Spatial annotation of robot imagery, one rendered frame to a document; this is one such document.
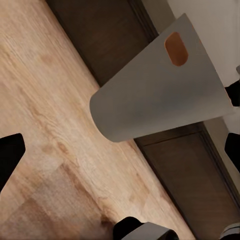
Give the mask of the trash can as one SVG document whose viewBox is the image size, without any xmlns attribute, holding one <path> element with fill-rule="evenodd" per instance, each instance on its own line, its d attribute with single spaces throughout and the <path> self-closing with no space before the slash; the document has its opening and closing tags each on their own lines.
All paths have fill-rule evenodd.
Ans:
<svg viewBox="0 0 240 240">
<path fill-rule="evenodd" d="M 235 113 L 185 12 L 91 97 L 89 109 L 114 143 Z"/>
</svg>

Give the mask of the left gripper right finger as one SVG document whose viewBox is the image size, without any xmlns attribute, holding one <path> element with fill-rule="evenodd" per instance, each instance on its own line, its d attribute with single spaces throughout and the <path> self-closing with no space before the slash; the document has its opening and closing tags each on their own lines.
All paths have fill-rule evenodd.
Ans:
<svg viewBox="0 0 240 240">
<path fill-rule="evenodd" d="M 240 172 L 240 134 L 230 132 L 224 150 Z"/>
</svg>

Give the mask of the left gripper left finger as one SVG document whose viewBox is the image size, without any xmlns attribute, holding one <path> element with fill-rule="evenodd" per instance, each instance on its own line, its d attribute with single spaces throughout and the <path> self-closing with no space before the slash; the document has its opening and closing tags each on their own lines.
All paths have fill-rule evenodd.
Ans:
<svg viewBox="0 0 240 240">
<path fill-rule="evenodd" d="M 0 192 L 25 152 L 20 133 L 0 138 Z"/>
</svg>

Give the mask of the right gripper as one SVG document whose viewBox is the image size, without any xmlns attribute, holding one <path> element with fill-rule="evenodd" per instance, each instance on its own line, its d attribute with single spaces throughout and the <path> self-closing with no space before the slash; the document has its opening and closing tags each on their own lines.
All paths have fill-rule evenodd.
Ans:
<svg viewBox="0 0 240 240">
<path fill-rule="evenodd" d="M 231 100 L 233 107 L 240 106 L 240 80 L 231 84 L 229 88 L 226 88 L 228 96 Z"/>
</svg>

